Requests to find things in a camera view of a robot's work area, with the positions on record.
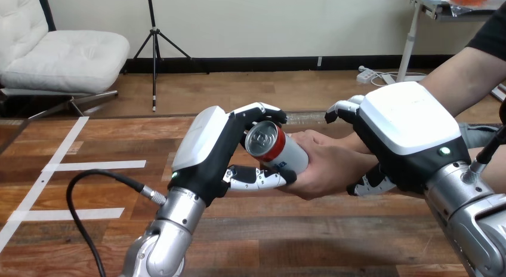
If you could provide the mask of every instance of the black cable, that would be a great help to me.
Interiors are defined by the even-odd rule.
[[[476,161],[480,164],[486,165],[492,159],[493,154],[501,144],[506,140],[506,125],[502,126],[495,133],[490,142],[483,148],[483,150],[476,156]]]
[[[69,186],[67,187],[67,205],[69,207],[70,214],[72,215],[72,218],[74,219],[74,222],[76,223],[76,226],[79,229],[79,232],[81,233],[82,237],[90,247],[91,253],[93,253],[93,257],[95,258],[95,262],[97,263],[98,272],[100,274],[100,277],[106,277],[106,271],[104,270],[104,265],[102,264],[102,260],[100,259],[100,255],[98,254],[98,251],[93,244],[93,240],[91,240],[90,235],[84,228],[81,220],[79,219],[79,216],[76,212],[76,209],[74,207],[74,203],[72,201],[72,190],[74,189],[74,186],[78,181],[80,181],[82,178],[91,176],[94,174],[98,174],[101,176],[108,176],[116,179],[117,181],[126,184],[127,186],[135,189],[136,192],[141,192],[143,190],[144,185],[142,183],[139,183],[129,177],[125,177],[121,174],[111,173],[110,171],[106,170],[88,170],[83,171],[82,173],[76,175],[69,183]]]

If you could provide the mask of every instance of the human hand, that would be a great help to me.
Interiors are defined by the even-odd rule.
[[[309,164],[295,183],[279,189],[305,200],[346,191],[378,163],[376,157],[338,147],[334,139],[315,131],[291,134],[291,138],[307,153]]]
[[[335,146],[343,147],[348,150],[352,150],[359,153],[368,153],[371,151],[365,146],[363,141],[357,136],[356,133],[351,133],[344,138],[331,138],[322,133],[318,133],[314,130],[305,130],[304,133],[308,134],[313,138],[313,141],[320,146]]]

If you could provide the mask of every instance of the chair leg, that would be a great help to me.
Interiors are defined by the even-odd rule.
[[[69,102],[68,101],[65,101],[63,103],[60,103],[46,111],[43,111],[43,112],[40,112],[36,115],[33,115],[31,116],[30,118],[28,118],[28,120],[35,120],[35,119],[39,119],[39,118],[43,118],[43,117],[46,117],[46,116],[49,116],[49,115],[52,115],[52,114],[55,114],[55,113],[58,113],[59,111],[62,111],[62,110],[65,110],[67,109],[67,104]]]
[[[69,109],[72,109],[74,110],[74,112],[80,116],[80,117],[84,117],[84,114],[81,112],[81,110],[79,109],[78,105],[76,105],[76,100],[74,100],[74,98],[72,98],[70,101],[69,101]]]
[[[84,104],[84,103],[88,103],[88,102],[91,102],[91,101],[96,101],[96,100],[103,99],[103,98],[106,98],[106,97],[117,96],[117,95],[118,95],[118,92],[116,90],[114,90],[114,91],[108,91],[108,92],[104,92],[104,93],[100,93],[100,94],[96,94],[96,95],[90,95],[90,96],[86,96],[86,97],[75,98],[73,101],[75,102],[75,105],[79,106],[79,105]]]

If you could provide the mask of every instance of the cable connector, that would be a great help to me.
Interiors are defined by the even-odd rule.
[[[461,180],[464,183],[475,183],[480,174],[485,170],[492,159],[493,154],[499,149],[499,146],[506,141],[506,125],[503,125],[489,143],[476,155],[476,159],[471,163],[469,169],[462,175]]]
[[[147,197],[150,201],[162,206],[167,201],[167,198],[157,192],[156,190],[153,190],[151,187],[144,186],[143,190],[140,192],[142,196]]]

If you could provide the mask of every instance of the black sleeve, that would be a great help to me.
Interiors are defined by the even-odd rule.
[[[483,25],[467,46],[506,61],[506,2]]]

